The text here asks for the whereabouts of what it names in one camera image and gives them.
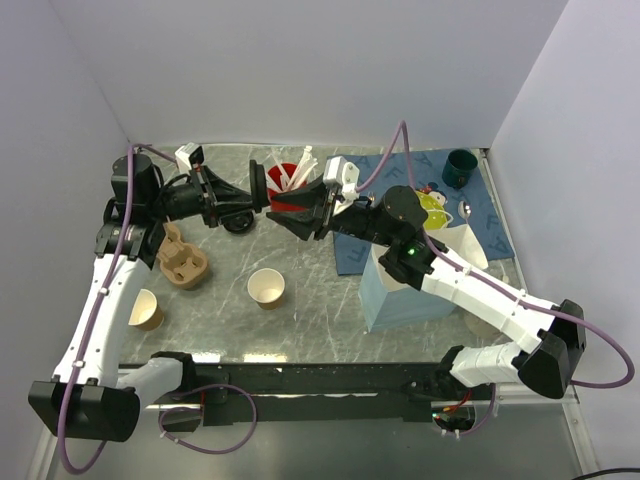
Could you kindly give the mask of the black cup lid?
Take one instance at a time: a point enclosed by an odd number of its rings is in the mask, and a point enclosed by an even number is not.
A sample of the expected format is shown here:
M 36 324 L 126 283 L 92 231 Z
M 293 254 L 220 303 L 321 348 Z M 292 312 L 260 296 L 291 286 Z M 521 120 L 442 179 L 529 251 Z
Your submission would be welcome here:
M 260 213 L 270 205 L 270 201 L 264 166 L 254 159 L 249 161 L 249 180 L 253 210 Z
M 236 216 L 226 223 L 223 227 L 231 234 L 243 235 L 253 228 L 254 216 L 252 213 Z

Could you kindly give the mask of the brown paper cup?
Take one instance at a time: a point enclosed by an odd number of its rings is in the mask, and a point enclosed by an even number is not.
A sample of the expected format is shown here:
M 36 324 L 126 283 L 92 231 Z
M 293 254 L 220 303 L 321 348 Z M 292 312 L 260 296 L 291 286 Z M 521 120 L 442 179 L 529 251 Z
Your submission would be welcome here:
M 283 275 L 271 268 L 255 271 L 247 282 L 249 296 L 264 310 L 274 310 L 281 305 L 285 287 Z
M 157 329 L 164 321 L 164 312 L 153 292 L 141 289 L 130 314 L 128 325 L 149 332 Z

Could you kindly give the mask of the light blue paper bag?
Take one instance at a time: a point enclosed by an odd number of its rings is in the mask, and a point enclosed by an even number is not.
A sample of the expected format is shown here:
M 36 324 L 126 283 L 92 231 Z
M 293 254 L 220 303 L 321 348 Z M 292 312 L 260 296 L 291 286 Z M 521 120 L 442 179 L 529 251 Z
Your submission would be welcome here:
M 431 230 L 429 234 L 474 267 L 488 268 L 484 250 L 468 224 Z M 380 245 L 371 247 L 360 283 L 359 299 L 370 332 L 442 319 L 454 311 L 450 301 L 394 280 L 378 262 L 386 250 Z

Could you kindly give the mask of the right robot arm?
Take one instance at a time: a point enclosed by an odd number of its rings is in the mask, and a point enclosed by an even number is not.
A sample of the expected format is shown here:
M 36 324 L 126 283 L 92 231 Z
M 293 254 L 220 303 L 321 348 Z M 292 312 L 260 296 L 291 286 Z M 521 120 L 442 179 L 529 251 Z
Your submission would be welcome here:
M 585 329 L 568 320 L 581 308 L 536 299 L 473 267 L 452 248 L 426 237 L 427 218 L 417 192 L 393 186 L 373 206 L 361 197 L 348 201 L 323 181 L 276 194 L 286 211 L 267 216 L 302 240 L 337 232 L 385 247 L 378 262 L 400 284 L 434 295 L 499 330 L 508 343 L 451 348 L 440 362 L 437 385 L 446 397 L 460 398 L 482 384 L 519 383 L 551 399 L 565 395 L 585 350 Z

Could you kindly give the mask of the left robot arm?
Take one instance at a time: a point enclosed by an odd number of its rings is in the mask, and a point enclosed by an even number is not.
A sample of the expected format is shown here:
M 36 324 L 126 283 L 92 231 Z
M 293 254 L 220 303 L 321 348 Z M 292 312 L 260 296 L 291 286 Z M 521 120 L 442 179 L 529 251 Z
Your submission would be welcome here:
M 200 216 L 216 228 L 268 206 L 265 171 L 249 165 L 244 191 L 197 165 L 185 183 L 162 184 L 151 159 L 129 153 L 113 164 L 113 197 L 96 236 L 93 277 L 76 331 L 51 379 L 32 384 L 28 403 L 58 439 L 124 442 L 140 412 L 164 395 L 190 400 L 198 389 L 192 356 L 159 352 L 119 377 L 124 335 L 151 273 L 167 220 Z

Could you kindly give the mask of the white wrapped straws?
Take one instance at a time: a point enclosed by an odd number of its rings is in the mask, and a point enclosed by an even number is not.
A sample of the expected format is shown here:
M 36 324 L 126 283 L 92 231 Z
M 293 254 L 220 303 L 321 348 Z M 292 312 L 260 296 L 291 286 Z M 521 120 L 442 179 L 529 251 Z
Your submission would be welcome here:
M 277 174 L 276 179 L 273 179 L 269 174 L 266 175 L 267 186 L 276 193 L 288 192 L 301 187 L 318 165 L 317 159 L 312 155 L 312 150 L 313 147 L 310 145 L 304 147 L 292 174 L 288 174 L 284 164 L 275 155 L 272 155 Z

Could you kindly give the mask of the red straw holder cup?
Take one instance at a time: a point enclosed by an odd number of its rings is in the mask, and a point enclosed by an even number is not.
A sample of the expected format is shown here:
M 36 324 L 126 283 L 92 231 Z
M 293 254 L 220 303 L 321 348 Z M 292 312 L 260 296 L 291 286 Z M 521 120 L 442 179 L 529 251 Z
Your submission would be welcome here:
M 317 163 L 312 161 L 302 167 L 294 163 L 282 163 L 272 167 L 267 172 L 269 197 L 271 198 L 276 193 L 294 190 L 307 184 L 307 180 L 316 166 Z

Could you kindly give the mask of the cardboard cup carrier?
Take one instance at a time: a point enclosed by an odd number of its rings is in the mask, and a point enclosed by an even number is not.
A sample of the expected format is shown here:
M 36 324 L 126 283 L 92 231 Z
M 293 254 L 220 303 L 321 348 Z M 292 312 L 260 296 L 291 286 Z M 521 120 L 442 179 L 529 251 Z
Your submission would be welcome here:
M 165 223 L 164 230 L 165 238 L 156 255 L 160 270 L 173 286 L 193 289 L 208 275 L 208 259 L 199 247 L 183 240 L 176 224 Z

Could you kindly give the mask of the yellow dotted plate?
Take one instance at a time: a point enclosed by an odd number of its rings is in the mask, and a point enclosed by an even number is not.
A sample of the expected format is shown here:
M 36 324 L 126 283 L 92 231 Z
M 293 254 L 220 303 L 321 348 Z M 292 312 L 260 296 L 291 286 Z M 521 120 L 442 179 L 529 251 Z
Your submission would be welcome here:
M 424 229 L 439 230 L 446 228 L 451 220 L 450 214 L 444 209 L 444 197 L 438 192 L 416 192 L 422 209 L 427 213 Z

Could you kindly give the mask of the silver spoon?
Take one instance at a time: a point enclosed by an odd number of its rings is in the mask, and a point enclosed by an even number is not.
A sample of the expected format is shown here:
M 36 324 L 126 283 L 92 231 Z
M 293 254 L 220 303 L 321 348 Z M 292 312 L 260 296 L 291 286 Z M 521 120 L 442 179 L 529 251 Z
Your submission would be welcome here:
M 471 206 L 466 201 L 460 201 L 458 205 L 458 214 L 465 221 L 466 224 L 469 223 L 469 219 L 471 216 Z

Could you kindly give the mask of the dark green mug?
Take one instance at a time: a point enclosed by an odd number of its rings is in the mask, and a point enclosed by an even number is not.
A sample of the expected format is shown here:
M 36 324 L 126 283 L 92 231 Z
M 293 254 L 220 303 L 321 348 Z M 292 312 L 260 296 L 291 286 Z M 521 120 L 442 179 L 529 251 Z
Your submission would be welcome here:
M 452 150 L 442 171 L 444 183 L 454 189 L 465 187 L 478 167 L 477 157 L 468 150 Z

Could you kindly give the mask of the blue letter-print cloth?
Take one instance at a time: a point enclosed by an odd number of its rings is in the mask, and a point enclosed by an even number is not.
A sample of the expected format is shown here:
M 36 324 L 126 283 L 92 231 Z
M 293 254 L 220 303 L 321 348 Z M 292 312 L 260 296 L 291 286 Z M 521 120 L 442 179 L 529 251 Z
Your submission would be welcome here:
M 506 235 L 501 217 L 496 211 L 493 195 L 487 186 L 481 163 L 473 173 L 469 183 L 456 190 L 447 186 L 442 179 L 442 171 L 451 149 L 411 152 L 416 187 L 426 193 L 438 192 L 444 197 L 444 209 L 451 220 L 446 228 L 466 224 L 458 214 L 460 201 L 470 204 L 472 212 L 469 226 L 482 246 L 489 262 L 514 258 L 515 253 Z M 379 164 L 382 155 L 346 155 L 360 170 L 360 182 L 364 182 Z M 394 153 L 385 164 L 366 194 L 377 203 L 382 194 L 395 185 L 407 185 L 408 173 L 406 157 Z M 356 238 L 334 233 L 334 254 L 337 274 L 361 275 L 364 271 L 370 243 Z

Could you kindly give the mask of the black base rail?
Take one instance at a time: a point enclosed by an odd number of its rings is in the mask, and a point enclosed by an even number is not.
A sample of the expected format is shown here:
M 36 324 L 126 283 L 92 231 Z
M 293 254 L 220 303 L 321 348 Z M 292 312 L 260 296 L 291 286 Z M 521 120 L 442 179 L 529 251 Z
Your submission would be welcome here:
M 196 363 L 188 383 L 161 396 L 199 407 L 206 426 L 236 422 L 400 419 L 430 422 L 437 403 L 490 399 L 440 363 Z

